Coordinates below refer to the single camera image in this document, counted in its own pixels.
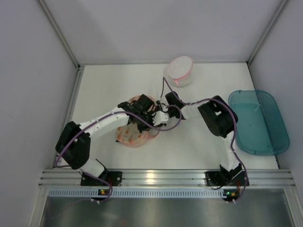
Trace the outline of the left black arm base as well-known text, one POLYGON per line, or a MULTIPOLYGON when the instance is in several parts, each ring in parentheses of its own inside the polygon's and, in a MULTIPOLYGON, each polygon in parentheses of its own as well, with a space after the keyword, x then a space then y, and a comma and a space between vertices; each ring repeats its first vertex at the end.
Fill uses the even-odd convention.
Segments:
MULTIPOLYGON (((101 179, 109 183, 111 186, 119 186, 122 182, 121 171, 106 171, 101 175, 101 179)), ((81 186, 106 186, 105 183, 88 176, 86 173, 82 173, 81 186)))

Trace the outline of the right aluminium frame post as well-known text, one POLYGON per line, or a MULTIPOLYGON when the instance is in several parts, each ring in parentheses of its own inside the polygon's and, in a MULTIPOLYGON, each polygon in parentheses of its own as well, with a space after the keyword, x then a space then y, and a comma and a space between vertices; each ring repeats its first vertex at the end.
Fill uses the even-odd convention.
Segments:
POLYGON ((261 36, 259 37, 255 47, 253 48, 249 58, 246 61, 246 64, 248 67, 251 66, 254 59, 256 58, 258 52, 260 51, 261 47, 265 43, 265 41, 268 39, 270 33, 272 32, 274 26, 278 22, 279 18, 283 14, 284 10, 286 9, 287 5, 290 3, 290 0, 279 0, 278 6, 275 8, 273 15, 270 17, 270 20, 267 22, 265 29, 261 33, 261 36))

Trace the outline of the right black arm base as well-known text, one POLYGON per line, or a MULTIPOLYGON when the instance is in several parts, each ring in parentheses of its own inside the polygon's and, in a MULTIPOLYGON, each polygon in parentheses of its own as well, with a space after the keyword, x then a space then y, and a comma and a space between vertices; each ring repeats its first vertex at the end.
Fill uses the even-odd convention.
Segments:
POLYGON ((239 172, 207 171, 205 173, 206 185, 219 186, 244 186, 248 177, 243 170, 239 172))

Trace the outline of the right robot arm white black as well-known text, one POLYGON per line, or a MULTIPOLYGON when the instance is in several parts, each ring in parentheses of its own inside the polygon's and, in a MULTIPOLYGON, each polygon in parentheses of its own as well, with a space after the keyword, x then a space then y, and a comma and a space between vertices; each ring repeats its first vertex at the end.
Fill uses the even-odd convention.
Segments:
POLYGON ((170 117, 182 120, 192 118, 203 118, 209 131, 216 137, 221 137, 225 148, 219 148, 220 154, 220 175, 226 179, 233 179, 242 171, 239 160, 234 155, 234 135, 238 117, 236 113, 224 102, 220 96, 214 96, 206 103, 196 102, 185 104, 176 92, 165 95, 169 105, 176 105, 181 111, 169 108, 170 117))

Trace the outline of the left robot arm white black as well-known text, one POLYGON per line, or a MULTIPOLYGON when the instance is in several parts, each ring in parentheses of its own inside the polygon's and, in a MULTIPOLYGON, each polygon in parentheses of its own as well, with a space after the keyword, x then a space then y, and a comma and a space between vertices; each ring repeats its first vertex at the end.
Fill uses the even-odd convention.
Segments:
POLYGON ((152 124, 151 113, 155 109, 155 100, 151 96, 140 95, 96 119, 80 124, 71 121, 65 125, 55 150, 72 169, 105 179, 106 167, 90 156, 91 142, 115 131, 117 142, 131 148, 143 145, 152 137, 144 122, 152 124))

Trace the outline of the left aluminium frame post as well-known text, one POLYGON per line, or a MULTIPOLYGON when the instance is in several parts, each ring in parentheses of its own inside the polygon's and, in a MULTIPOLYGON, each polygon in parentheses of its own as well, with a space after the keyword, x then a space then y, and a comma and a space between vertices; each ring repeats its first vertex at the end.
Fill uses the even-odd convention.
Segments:
POLYGON ((46 19, 48 20, 48 22, 50 23, 53 31, 55 32, 57 38, 59 39, 61 45, 63 46, 64 50, 66 51, 67 55, 69 56, 70 60, 72 61, 74 67, 76 69, 80 68, 80 64, 78 63, 73 51, 71 50, 70 45, 68 44, 62 30, 60 29, 58 23, 56 22, 51 10, 49 9, 47 3, 45 0, 36 0, 36 3, 38 4, 38 6, 40 7, 40 9, 42 10, 44 16, 46 17, 46 19))

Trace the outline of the aluminium front rail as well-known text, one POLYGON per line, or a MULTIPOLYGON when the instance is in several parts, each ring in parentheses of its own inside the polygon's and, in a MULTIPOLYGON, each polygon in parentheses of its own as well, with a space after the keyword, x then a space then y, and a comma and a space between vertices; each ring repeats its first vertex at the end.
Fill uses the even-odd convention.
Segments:
MULTIPOLYGON (((120 174, 107 178, 114 187, 129 188, 206 188, 208 170, 144 170, 119 169, 120 174)), ((251 169, 247 171, 249 188, 283 189, 294 188, 291 171, 283 169, 251 169)), ((44 170, 39 181, 40 187, 79 187, 85 176, 71 169, 44 170)))

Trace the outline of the aluminium frame post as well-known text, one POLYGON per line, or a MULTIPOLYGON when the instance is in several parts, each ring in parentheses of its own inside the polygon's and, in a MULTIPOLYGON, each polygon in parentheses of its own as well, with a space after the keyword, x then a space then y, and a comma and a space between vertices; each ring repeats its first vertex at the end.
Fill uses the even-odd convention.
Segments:
POLYGON ((46 19, 48 20, 48 22, 50 23, 53 31, 55 32, 57 38, 59 39, 61 45, 63 46, 64 50, 66 51, 67 55, 69 56, 70 60, 72 61, 74 67, 76 69, 80 68, 80 64, 78 63, 73 51, 71 50, 70 45, 68 44, 62 30, 60 29, 58 23, 56 22, 51 10, 49 9, 47 3, 45 0, 36 0, 36 3, 38 4, 38 6, 40 7, 40 9, 42 10, 44 16, 46 17, 46 19))
POLYGON ((261 36, 259 37, 255 47, 253 48, 249 58, 246 61, 246 64, 248 67, 251 66, 254 59, 256 58, 258 52, 260 51, 261 47, 265 43, 265 41, 268 39, 270 33, 272 32, 274 26, 278 22, 279 18, 283 14, 284 10, 286 9, 287 5, 290 3, 290 0, 279 0, 278 6, 275 8, 273 15, 270 17, 270 20, 267 22, 265 29, 261 33, 261 36))

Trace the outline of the teal plastic basin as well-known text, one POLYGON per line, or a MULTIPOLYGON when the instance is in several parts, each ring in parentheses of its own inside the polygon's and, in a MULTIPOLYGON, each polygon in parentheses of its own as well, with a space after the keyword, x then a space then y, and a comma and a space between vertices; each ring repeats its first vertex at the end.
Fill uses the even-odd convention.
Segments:
POLYGON ((287 151, 290 140, 272 95, 263 90, 237 90, 228 102, 238 116, 236 143, 242 151, 256 156, 287 151))

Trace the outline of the white mesh laundry bag pink trim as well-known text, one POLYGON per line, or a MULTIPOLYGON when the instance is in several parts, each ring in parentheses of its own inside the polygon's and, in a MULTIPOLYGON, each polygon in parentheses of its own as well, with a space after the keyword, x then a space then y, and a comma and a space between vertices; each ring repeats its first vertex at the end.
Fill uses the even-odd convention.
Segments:
POLYGON ((191 57, 180 56, 169 63, 167 78, 175 87, 185 87, 193 80, 194 61, 191 57))

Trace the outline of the orange patterned bra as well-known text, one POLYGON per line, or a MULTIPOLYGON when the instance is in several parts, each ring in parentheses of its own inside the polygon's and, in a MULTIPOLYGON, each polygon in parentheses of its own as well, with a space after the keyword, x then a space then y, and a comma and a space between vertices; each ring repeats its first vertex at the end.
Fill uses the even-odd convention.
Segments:
MULTIPOLYGON (((154 110, 156 112, 157 110, 156 101, 151 96, 144 94, 132 97, 128 101, 122 102, 118 107, 133 114, 135 108, 142 111, 154 110)), ((149 131, 139 132, 137 124, 134 123, 134 116, 132 115, 129 116, 128 124, 118 127, 115 132, 116 142, 122 143, 130 148, 142 146, 147 142, 147 140, 157 137, 158 134, 159 131, 154 130, 153 128, 149 131)))

